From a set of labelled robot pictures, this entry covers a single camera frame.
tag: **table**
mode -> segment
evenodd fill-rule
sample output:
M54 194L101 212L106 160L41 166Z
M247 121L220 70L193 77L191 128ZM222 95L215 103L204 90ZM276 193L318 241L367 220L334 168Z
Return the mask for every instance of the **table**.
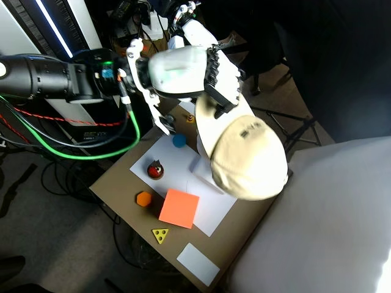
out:
M184 134L188 145L197 151L196 124L186 122L188 112L177 106L171 114L176 118L177 132ZM274 199L237 200L211 237L194 225L192 229L186 229L160 222L158 216L164 199L129 168L161 137L161 133L157 127L152 128L140 143L124 154L90 189L202 292L211 292ZM153 204L148 208L142 208L136 203L136 195L142 191L153 195ZM169 229L162 244L156 241L152 233L152 229L156 228ZM178 255L188 243L193 244L220 268L209 287L177 261Z

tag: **baseball cap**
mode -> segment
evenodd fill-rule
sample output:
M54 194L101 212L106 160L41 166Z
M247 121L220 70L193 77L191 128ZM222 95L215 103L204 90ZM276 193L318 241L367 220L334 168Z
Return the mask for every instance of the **baseball cap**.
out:
M279 194L288 180L285 151L277 134L239 96L229 113L214 118L216 104L202 95L195 105L197 129L215 183L245 200Z

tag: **red cable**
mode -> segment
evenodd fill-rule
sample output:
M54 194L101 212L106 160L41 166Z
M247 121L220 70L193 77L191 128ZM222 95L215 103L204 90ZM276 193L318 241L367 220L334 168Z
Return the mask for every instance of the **red cable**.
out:
M0 119L5 123L5 125L7 125L7 127L13 132L15 133L16 135L18 135L21 139L23 139L25 142L27 143L30 143L30 141L25 138L24 135L22 135L22 133L18 132L15 128L13 128L10 123L8 123L8 121L0 114Z
M32 114L32 113L26 112L26 111L18 109L18 108L14 108L14 109L16 111L21 112L23 114L26 114L28 116L37 117L39 119L54 120L54 121L74 122L74 123L93 125L93 126L118 126L118 125L121 125L123 123L123 121L113 122L113 123L95 123L95 122L74 120L74 119L69 119L69 118L56 118L56 117L42 116L42 115L39 115L39 114Z

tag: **floor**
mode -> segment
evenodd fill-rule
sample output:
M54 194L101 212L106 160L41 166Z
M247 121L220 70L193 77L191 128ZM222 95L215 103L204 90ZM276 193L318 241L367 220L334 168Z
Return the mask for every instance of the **floor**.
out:
M301 117L309 115L292 79L273 90L287 70L279 65L262 74L258 96L249 94L252 81L246 82L244 95L249 104ZM257 114L282 135L267 115ZM279 120L289 131L300 126L286 118ZM321 126L316 128L324 144L333 143ZM305 136L311 139L310 133ZM312 145L297 143L294 150L307 147ZM182 277L154 276L126 264L114 246L112 222L96 204L51 195L43 190L40 173L47 162L39 155L20 153L8 155L1 165L5 183L0 201L29 164L38 165L38 169L20 186L8 214L0 219L0 259L15 255L26 257L22 272L0 286L0 292L26 283L37 283L56 293L115 292L105 285L105 278L129 293L188 292L180 289L189 286ZM52 181L48 185L55 189ZM118 239L125 254L129 233L126 224L118 227Z

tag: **blue circle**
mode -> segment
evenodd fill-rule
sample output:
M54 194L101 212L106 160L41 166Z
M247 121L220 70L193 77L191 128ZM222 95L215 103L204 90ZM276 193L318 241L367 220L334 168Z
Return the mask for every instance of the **blue circle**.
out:
M172 143L177 148L183 148L186 145L186 136L184 136L183 134L176 134L172 138Z

